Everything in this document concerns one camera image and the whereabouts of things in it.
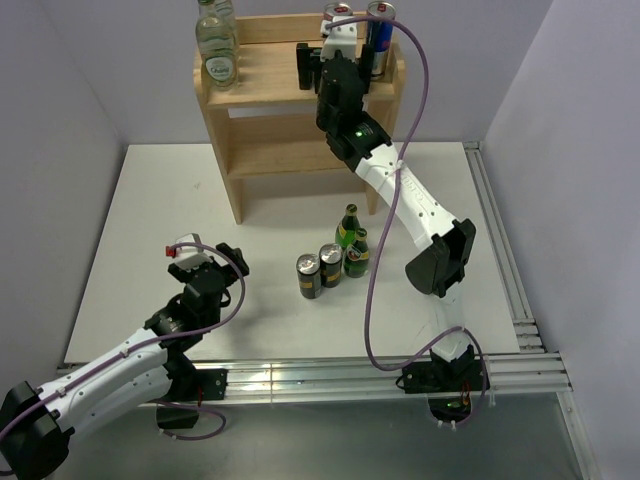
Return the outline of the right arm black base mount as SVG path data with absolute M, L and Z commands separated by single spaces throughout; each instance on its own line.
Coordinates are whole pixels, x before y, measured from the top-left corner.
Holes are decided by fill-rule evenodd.
M 395 385 L 408 395 L 435 394 L 428 399 L 429 411 L 437 422 L 450 426 L 468 420 L 474 412 L 472 395 L 483 398 L 491 386 L 484 360 L 471 345 L 451 362 L 431 351 L 429 361 L 404 367 Z

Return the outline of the silver blue energy drink can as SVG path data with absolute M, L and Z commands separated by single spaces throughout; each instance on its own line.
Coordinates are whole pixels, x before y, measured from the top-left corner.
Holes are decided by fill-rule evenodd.
M 385 74 L 393 35 L 393 25 L 388 20 L 396 19 L 396 10 L 387 1 L 372 1 L 366 13 L 376 18 L 376 21 L 367 22 L 366 43 L 374 50 L 372 79 L 380 80 Z

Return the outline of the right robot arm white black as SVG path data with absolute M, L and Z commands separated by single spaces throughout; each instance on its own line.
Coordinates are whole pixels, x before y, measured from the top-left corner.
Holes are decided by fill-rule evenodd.
M 364 109 L 363 97 L 372 56 L 364 47 L 354 61 L 338 49 L 324 56 L 306 43 L 296 46 L 299 86 L 318 96 L 316 124 L 334 156 L 346 164 L 389 205 L 391 218 L 409 232 L 417 256 L 405 267 L 410 284 L 437 298 L 442 338 L 430 348 L 435 383 L 452 390 L 462 383 L 478 347 L 461 323 L 459 284 L 465 276 L 476 236 L 469 219 L 443 208 L 403 163 L 382 126 Z

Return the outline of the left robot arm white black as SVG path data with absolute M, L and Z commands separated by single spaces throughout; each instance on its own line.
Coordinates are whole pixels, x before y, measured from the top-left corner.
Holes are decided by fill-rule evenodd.
M 1 404 L 3 476 L 44 479 L 67 458 L 71 443 L 127 411 L 164 398 L 183 399 L 195 386 L 189 349 L 228 319 L 230 287 L 249 267 L 239 248 L 210 247 L 198 236 L 166 249 L 181 293 L 129 338 L 65 377 L 34 387 L 23 381 Z

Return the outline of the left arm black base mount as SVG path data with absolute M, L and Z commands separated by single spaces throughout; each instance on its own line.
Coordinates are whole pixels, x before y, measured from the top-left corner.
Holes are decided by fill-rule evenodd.
M 156 404 L 156 424 L 166 436 L 182 441 L 198 441 L 219 435 L 226 426 L 226 417 L 206 406 L 206 401 L 225 398 L 229 371 L 224 368 L 194 369 L 172 382 L 169 391 Z M 220 424 L 209 434 L 187 435 L 205 415 L 217 417 Z

